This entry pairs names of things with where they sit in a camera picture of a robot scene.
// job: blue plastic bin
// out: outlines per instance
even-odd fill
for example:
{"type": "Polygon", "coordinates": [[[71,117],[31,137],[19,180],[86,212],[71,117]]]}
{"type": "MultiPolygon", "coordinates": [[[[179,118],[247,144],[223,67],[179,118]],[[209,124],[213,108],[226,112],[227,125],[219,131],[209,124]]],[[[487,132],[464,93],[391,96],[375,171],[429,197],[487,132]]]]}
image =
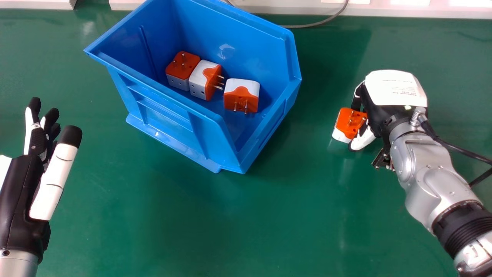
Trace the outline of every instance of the blue plastic bin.
{"type": "Polygon", "coordinates": [[[219,0],[147,0],[85,52],[108,68],[129,124],[215,173],[246,173],[301,84],[292,33],[219,0]],[[169,86],[181,50],[259,82],[258,113],[225,110],[220,91],[207,102],[169,86]]]}

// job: green table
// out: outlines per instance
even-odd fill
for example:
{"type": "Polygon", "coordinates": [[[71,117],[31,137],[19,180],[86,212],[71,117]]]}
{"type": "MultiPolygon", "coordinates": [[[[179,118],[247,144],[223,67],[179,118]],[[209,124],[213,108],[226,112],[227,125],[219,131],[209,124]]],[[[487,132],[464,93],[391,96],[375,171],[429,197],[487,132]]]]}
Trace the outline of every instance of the green table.
{"type": "MultiPolygon", "coordinates": [[[[401,69],[419,78],[442,137],[491,157],[491,21],[341,17],[295,30],[298,100],[238,175],[213,174],[125,123],[106,69],[82,50],[126,14],[100,3],[0,10],[2,153],[21,154],[32,96],[84,131],[39,277],[456,275],[408,215],[396,177],[371,167],[381,142],[351,153],[330,138],[368,72],[401,69]]],[[[487,169],[453,157],[469,180],[487,169]]],[[[491,185],[476,189],[489,207],[491,185]]]]}

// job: gray cable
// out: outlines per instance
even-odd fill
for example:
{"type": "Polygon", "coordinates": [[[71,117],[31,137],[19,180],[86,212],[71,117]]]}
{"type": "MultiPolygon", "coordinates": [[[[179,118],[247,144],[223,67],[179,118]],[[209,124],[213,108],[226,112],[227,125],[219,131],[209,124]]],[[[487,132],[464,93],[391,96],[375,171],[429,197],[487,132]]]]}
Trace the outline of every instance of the gray cable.
{"type": "MultiPolygon", "coordinates": [[[[224,0],[224,1],[226,1],[229,5],[236,7],[230,0],[224,0]]],[[[324,19],[324,20],[321,20],[321,21],[318,21],[318,22],[314,22],[314,23],[310,23],[310,24],[303,24],[303,25],[281,25],[281,26],[284,27],[284,28],[288,28],[288,29],[300,29],[300,28],[316,27],[316,26],[319,26],[319,25],[326,24],[328,22],[333,21],[341,13],[343,13],[343,11],[345,11],[345,9],[347,8],[348,2],[349,2],[349,0],[345,0],[345,3],[343,3],[342,8],[336,14],[328,17],[327,19],[324,19]]]]}

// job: robotic hand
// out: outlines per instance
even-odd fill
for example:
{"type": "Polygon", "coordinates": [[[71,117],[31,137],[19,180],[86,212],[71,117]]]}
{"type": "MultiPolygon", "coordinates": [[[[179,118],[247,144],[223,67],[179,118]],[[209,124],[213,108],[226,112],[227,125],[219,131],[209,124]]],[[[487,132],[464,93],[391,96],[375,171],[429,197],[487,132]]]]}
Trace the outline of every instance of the robotic hand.
{"type": "Polygon", "coordinates": [[[24,155],[0,156],[0,277],[33,277],[50,239],[51,219],[63,193],[82,140],[82,131],[66,126],[59,112],[39,120],[41,101],[26,108],[24,155]]]}
{"type": "Polygon", "coordinates": [[[492,161],[440,139],[427,119],[427,96],[410,73],[371,72],[343,108],[333,138],[358,151],[376,138],[384,147],[372,165],[396,173],[408,212],[437,237],[462,277],[492,276],[492,213],[471,190],[447,150],[492,161]]]}

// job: black ribbed joint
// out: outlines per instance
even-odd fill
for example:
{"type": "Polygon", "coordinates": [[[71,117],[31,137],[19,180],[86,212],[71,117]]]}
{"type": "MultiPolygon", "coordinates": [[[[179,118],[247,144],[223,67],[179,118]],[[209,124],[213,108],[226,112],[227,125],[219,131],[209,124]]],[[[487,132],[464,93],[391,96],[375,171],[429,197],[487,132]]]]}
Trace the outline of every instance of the black ribbed joint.
{"type": "Polygon", "coordinates": [[[479,203],[467,203],[446,212],[432,230],[454,259],[467,244],[492,231],[492,213],[479,203]]]}

